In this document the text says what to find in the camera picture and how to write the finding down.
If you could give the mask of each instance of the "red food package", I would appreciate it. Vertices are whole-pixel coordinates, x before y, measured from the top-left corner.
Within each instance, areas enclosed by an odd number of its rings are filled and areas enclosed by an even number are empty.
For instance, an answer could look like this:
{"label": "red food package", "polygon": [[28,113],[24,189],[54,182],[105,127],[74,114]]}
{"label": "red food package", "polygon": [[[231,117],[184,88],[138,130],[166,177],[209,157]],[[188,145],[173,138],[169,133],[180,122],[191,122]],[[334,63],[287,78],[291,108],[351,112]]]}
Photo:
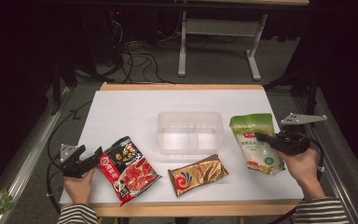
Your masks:
{"label": "red food package", "polygon": [[161,178],[128,136],[108,148],[101,155],[98,166],[115,189],[121,205]]}

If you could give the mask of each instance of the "transparent plastic box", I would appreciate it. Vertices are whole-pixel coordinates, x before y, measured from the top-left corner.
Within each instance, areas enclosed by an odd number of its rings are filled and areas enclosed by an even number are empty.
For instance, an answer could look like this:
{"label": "transparent plastic box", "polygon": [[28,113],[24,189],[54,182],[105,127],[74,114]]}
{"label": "transparent plastic box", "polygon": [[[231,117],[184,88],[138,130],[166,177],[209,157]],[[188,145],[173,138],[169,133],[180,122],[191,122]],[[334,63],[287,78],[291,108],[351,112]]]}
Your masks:
{"label": "transparent plastic box", "polygon": [[224,129],[220,113],[158,113],[158,147],[162,154],[214,154],[223,141]]}

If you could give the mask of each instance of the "package image of food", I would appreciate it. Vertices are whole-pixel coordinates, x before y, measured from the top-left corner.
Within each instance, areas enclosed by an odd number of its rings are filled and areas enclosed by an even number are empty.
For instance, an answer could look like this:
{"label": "package image of food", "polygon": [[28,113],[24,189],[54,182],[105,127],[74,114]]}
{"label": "package image of food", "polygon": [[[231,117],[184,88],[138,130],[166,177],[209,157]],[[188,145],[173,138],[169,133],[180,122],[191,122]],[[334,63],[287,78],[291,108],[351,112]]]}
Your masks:
{"label": "package image of food", "polygon": [[251,114],[232,117],[229,123],[249,169],[266,175],[284,170],[284,162],[268,143],[257,141],[255,133],[274,136],[271,114]]}
{"label": "package image of food", "polygon": [[177,197],[191,189],[211,184],[226,175],[228,171],[217,154],[174,170],[168,170]]}
{"label": "package image of food", "polygon": [[128,136],[108,148],[101,155],[98,166],[115,189],[121,205],[161,178]]}

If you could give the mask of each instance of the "white metal frame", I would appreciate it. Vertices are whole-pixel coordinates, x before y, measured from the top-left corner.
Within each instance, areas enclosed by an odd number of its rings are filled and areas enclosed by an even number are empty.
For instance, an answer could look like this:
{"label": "white metal frame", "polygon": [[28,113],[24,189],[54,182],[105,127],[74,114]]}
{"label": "white metal frame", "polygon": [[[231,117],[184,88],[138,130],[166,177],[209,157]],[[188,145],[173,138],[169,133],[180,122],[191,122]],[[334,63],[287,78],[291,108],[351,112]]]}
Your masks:
{"label": "white metal frame", "polygon": [[179,54],[178,76],[186,75],[186,35],[234,35],[253,36],[254,43],[251,49],[246,50],[246,57],[251,67],[252,76],[255,81],[261,80],[260,73],[255,62],[260,37],[266,25],[267,15],[263,14],[260,21],[220,21],[220,20],[198,20],[188,19],[184,11],[182,15],[182,41]]}

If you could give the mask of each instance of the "striped sleeve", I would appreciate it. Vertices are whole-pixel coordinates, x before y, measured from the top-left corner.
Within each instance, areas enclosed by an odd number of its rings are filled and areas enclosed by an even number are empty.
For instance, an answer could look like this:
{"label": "striped sleeve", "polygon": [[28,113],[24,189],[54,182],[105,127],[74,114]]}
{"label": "striped sleeve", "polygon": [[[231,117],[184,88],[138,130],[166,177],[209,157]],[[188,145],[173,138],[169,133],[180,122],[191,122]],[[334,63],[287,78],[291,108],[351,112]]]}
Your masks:
{"label": "striped sleeve", "polygon": [[74,204],[67,208],[64,208],[58,219],[57,224],[97,224],[97,215],[94,210],[86,206],[85,204]]}
{"label": "striped sleeve", "polygon": [[296,224],[350,223],[341,201],[337,198],[322,198],[311,202],[301,201],[296,208]]}

